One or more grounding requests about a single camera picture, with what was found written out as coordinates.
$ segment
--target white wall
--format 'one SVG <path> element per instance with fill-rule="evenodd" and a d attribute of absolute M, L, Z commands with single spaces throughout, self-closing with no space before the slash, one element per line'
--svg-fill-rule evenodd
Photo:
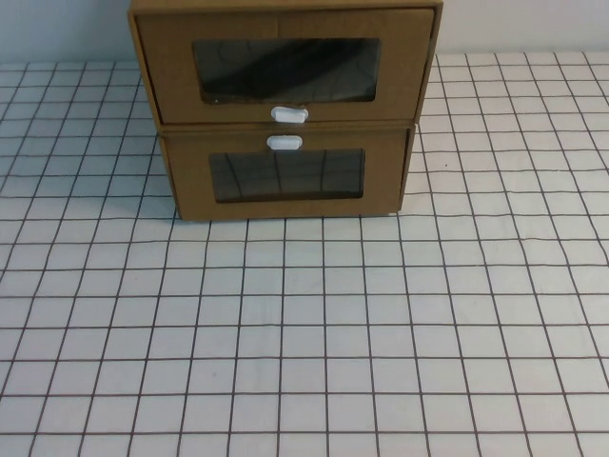
<path fill-rule="evenodd" d="M 133 58 L 129 0 L 0 0 L 0 62 Z M 445 0 L 440 52 L 609 50 L 609 0 Z"/>

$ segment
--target brown cardboard box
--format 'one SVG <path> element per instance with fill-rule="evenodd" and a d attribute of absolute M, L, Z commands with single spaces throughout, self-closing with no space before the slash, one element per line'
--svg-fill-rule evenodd
<path fill-rule="evenodd" d="M 442 0 L 132 0 L 181 217 L 398 211 L 441 13 Z"/>
<path fill-rule="evenodd" d="M 172 132 L 204 123 L 273 122 L 270 113 L 278 105 L 274 101 L 203 100 L 202 75 L 193 51 L 197 44 L 215 44 L 221 53 L 227 41 L 235 40 L 246 40 L 245 45 L 303 38 L 374 41 L 379 61 L 372 75 L 373 100 L 305 103 L 307 122 L 416 124 L 441 13 L 441 0 L 133 0 L 129 19 L 157 127 Z M 213 49 L 206 55 L 205 47 L 200 48 L 207 57 L 203 68 L 209 71 Z"/>
<path fill-rule="evenodd" d="M 268 151 L 272 130 L 162 138 L 183 219 L 387 214 L 402 206 L 414 128 L 300 129 L 299 150 Z"/>

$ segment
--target grid paper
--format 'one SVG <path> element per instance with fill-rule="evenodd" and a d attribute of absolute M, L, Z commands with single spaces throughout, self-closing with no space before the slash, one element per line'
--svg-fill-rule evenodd
<path fill-rule="evenodd" d="M 192 224 L 135 63 L 0 65 L 0 455 L 605 456 L 607 95 L 440 56 L 400 214 Z"/>

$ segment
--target pull tab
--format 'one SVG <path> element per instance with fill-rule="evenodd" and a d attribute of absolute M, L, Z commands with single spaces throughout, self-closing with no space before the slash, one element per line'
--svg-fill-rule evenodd
<path fill-rule="evenodd" d="M 303 138 L 298 135 L 269 136 L 266 144 L 273 150 L 298 150 L 303 145 Z"/>
<path fill-rule="evenodd" d="M 275 107 L 271 110 L 270 115 L 273 116 L 275 122 L 281 124 L 304 124 L 308 118 L 308 110 L 305 108 Z"/>

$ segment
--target drawer front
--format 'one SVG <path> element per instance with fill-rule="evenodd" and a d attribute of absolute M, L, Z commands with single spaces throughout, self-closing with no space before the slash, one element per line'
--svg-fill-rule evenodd
<path fill-rule="evenodd" d="M 433 9 L 139 15 L 162 125 L 412 120 Z"/>
<path fill-rule="evenodd" d="M 357 215 L 400 208 L 409 130 L 227 131 L 163 139 L 186 220 Z"/>

